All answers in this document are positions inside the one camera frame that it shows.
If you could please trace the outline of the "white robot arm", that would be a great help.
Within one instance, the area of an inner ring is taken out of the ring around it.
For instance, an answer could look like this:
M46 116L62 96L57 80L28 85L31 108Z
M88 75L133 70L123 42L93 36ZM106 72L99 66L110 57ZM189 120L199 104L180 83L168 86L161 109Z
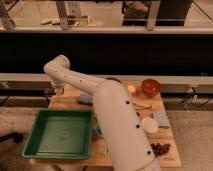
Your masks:
M131 96L121 82L72 71L64 55L46 63L44 72L55 87L69 84L92 96L114 171L161 171Z

